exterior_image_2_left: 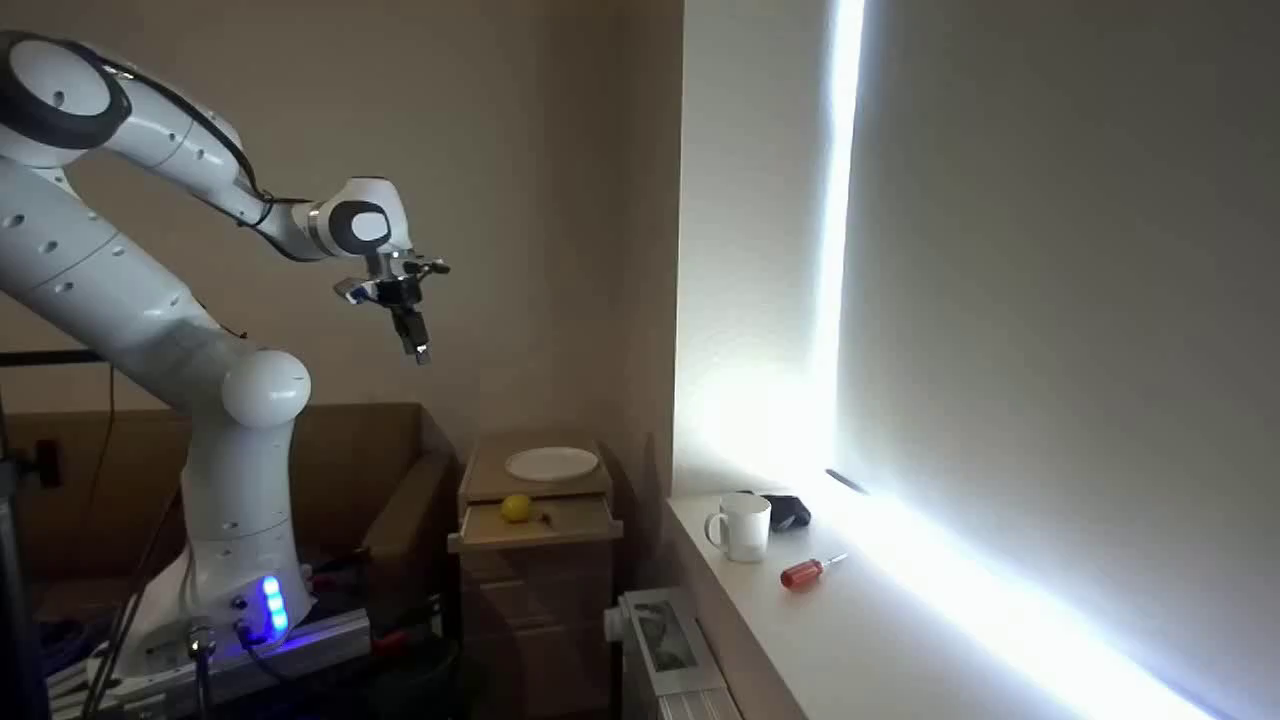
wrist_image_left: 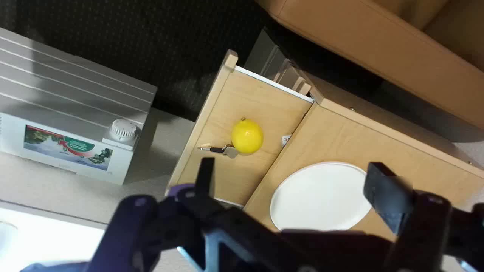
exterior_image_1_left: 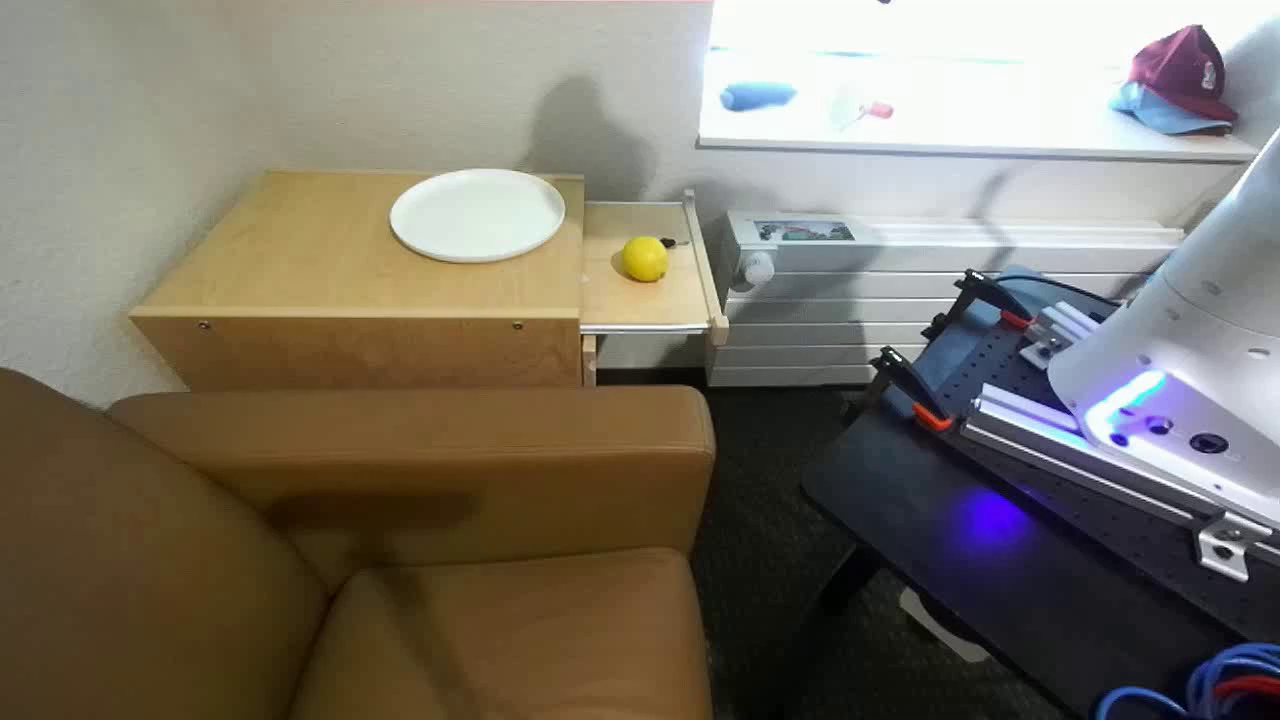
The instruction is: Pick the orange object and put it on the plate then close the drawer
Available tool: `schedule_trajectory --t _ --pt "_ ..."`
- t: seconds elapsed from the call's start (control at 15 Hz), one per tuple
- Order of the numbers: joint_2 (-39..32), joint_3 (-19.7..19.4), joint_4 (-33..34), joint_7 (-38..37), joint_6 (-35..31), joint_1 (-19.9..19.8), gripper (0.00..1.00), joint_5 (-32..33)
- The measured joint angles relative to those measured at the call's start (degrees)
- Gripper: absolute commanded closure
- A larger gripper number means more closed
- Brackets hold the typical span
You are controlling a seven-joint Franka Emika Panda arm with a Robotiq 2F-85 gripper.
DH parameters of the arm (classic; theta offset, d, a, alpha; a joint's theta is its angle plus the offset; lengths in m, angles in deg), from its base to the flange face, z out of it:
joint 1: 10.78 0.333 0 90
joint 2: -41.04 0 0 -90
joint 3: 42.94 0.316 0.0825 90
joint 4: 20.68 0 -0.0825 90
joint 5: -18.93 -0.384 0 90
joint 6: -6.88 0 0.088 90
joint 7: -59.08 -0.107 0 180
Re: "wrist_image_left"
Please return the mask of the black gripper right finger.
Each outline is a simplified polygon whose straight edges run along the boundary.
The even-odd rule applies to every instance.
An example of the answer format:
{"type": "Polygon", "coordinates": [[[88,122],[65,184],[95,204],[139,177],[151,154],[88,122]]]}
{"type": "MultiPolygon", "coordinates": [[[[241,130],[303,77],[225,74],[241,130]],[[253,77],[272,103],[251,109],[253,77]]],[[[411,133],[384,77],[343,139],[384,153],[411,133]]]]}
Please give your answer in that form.
{"type": "Polygon", "coordinates": [[[371,162],[363,195],[393,234],[399,234],[411,211],[416,192],[381,162],[371,162]]]}

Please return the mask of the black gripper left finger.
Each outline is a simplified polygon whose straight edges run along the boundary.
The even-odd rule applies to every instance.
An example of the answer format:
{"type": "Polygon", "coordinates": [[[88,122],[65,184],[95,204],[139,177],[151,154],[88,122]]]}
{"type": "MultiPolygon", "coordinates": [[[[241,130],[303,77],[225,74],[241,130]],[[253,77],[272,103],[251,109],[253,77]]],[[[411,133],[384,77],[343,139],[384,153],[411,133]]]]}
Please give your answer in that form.
{"type": "Polygon", "coordinates": [[[213,157],[203,157],[197,180],[195,180],[195,190],[200,195],[212,195],[212,184],[213,184],[213,177],[215,177],[215,159],[213,157]]]}

